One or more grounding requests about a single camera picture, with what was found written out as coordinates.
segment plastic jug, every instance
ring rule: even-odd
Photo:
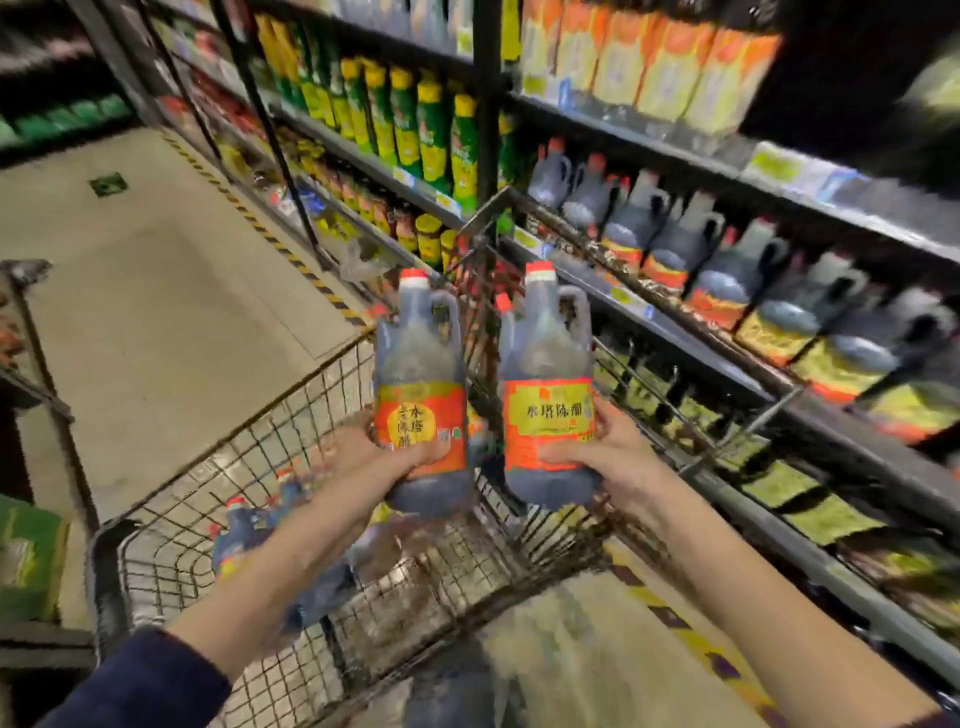
[[[600,223],[610,209],[610,193],[617,177],[604,178],[607,158],[598,152],[589,156],[587,164],[577,167],[573,191],[564,202],[566,221],[590,237],[597,237]]]
[[[734,338],[786,366],[866,285],[866,274],[852,266],[851,257],[827,252],[805,271],[798,254]]]
[[[926,360],[905,383],[857,408],[876,429],[915,445],[960,422],[960,338]]]
[[[875,288],[794,364],[794,371],[826,401],[849,404],[927,351],[922,339],[935,338],[930,327],[918,330],[918,324],[940,303],[940,294],[913,286],[880,307],[882,298],[882,288]]]
[[[559,136],[550,139],[546,157],[534,167],[527,194],[549,210],[556,211],[570,192],[573,164],[564,156],[564,141]],[[527,230],[537,233],[540,224],[530,218]]]
[[[660,176],[641,169],[627,201],[613,211],[603,228],[604,248],[620,260],[629,273],[638,276],[643,253],[660,230],[670,209],[670,195],[657,187]],[[660,200],[655,211],[653,202]]]
[[[449,440],[441,460],[420,466],[387,494],[387,504],[403,513],[437,518],[452,513],[470,495],[467,469],[467,389],[457,300],[431,291],[425,272],[400,274],[396,324],[376,323],[377,440],[385,448]],[[446,308],[450,338],[445,341],[433,306]]]
[[[756,218],[736,241],[736,230],[727,229],[724,240],[690,288],[686,306],[705,321],[731,331],[759,293],[771,268],[788,252],[786,240],[775,238],[776,226]]]
[[[651,242],[641,269],[643,276],[662,283],[674,296],[683,294],[690,276],[710,254],[712,239],[719,237],[724,227],[723,215],[712,211],[711,195],[698,192],[680,215],[683,204],[682,200],[674,203],[670,220]],[[715,224],[711,237],[706,233],[709,222]]]
[[[544,463],[538,450],[547,442],[593,437],[589,304],[583,289],[557,285],[547,261],[527,263],[524,284],[525,316],[519,321],[506,294],[497,297],[505,475],[521,500],[557,510],[589,502],[600,484],[589,468]],[[561,298],[573,300],[576,338],[561,318]]]

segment green floor sticker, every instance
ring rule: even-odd
[[[104,175],[96,180],[90,180],[90,186],[97,193],[97,197],[109,197],[125,191],[127,181],[123,179],[119,172],[114,172],[112,175]]]

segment dark sleeve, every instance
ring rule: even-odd
[[[158,629],[134,632],[37,728],[205,728],[230,683],[205,657]]]

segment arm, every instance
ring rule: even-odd
[[[597,440],[551,446],[541,455],[595,469],[613,504],[653,528],[791,725],[888,728],[938,712],[743,541],[660,461],[627,415],[596,403],[603,429]]]

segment green box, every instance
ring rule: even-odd
[[[0,622],[54,618],[70,524],[0,496]]]

